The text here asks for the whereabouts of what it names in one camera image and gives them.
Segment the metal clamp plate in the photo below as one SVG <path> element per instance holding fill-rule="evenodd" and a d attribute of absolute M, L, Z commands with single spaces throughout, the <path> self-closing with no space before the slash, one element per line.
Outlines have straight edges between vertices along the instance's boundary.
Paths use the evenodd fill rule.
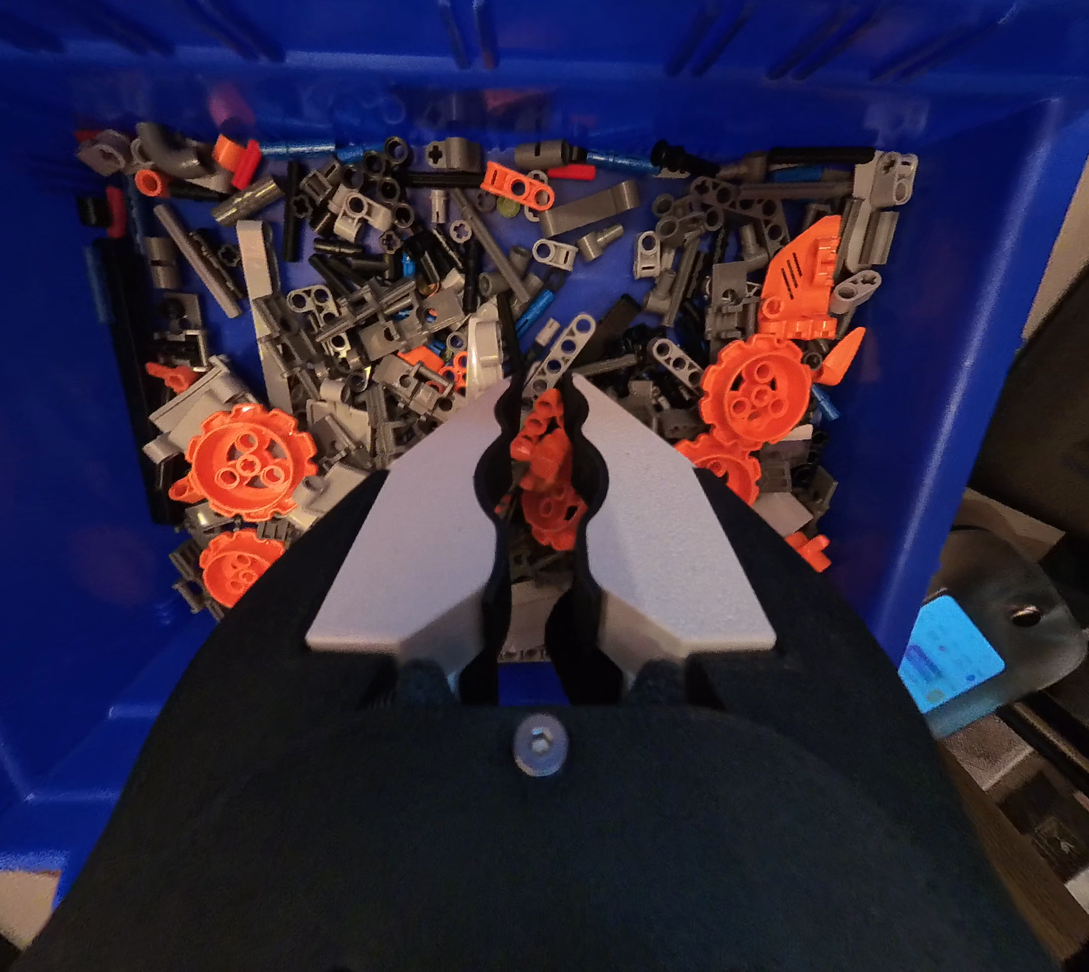
<path fill-rule="evenodd" d="M 935 739 L 1082 665 L 1087 637 L 1056 586 L 1013 543 L 956 527 L 942 547 L 900 678 Z"/>

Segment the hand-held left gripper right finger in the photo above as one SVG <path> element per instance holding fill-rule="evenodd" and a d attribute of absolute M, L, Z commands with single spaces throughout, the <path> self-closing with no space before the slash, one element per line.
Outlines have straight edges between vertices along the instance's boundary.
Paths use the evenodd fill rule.
<path fill-rule="evenodd" d="M 764 654 L 776 633 L 700 470 L 590 381 L 561 384 L 572 445 L 573 585 L 546 645 L 573 704 L 614 704 L 648 666 Z"/>

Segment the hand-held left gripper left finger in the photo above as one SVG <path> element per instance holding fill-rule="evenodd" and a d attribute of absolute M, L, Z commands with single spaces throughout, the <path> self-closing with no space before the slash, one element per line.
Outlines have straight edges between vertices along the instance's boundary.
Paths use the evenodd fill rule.
<path fill-rule="evenodd" d="M 311 650 L 435 662 L 464 701 L 497 701 L 512 601 L 497 505 L 521 413 L 510 376 L 392 464 L 309 627 Z"/>

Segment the black perforated board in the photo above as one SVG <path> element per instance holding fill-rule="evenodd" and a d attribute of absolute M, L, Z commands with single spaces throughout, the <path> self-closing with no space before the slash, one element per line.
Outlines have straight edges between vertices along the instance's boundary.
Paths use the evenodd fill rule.
<path fill-rule="evenodd" d="M 1088 538 L 1088 274 L 1018 354 L 972 467 L 987 497 Z"/>

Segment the pile of building-block parts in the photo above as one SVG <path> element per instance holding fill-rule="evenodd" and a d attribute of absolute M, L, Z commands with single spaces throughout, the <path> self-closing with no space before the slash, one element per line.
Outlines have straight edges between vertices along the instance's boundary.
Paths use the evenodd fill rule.
<path fill-rule="evenodd" d="M 916 153 L 773 148 L 715 165 L 568 142 L 213 145 L 85 130 L 98 309 L 173 588 L 220 620 L 299 536 L 513 366 L 531 336 L 515 590 L 554 582 L 586 504 L 559 389 L 579 376 L 729 487 L 818 573 L 824 392 L 862 347 Z M 538 574 L 543 573 L 543 580 Z"/>

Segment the blue tagged parts bin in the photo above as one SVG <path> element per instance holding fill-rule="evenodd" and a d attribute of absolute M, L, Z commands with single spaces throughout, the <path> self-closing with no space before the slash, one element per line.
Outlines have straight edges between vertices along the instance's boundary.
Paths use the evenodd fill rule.
<path fill-rule="evenodd" d="M 900 661 L 1087 157 L 1087 0 L 2 0 L 2 870 L 71 887 L 212 625 L 105 324 L 89 130 L 914 152 L 834 398 L 830 577 Z"/>

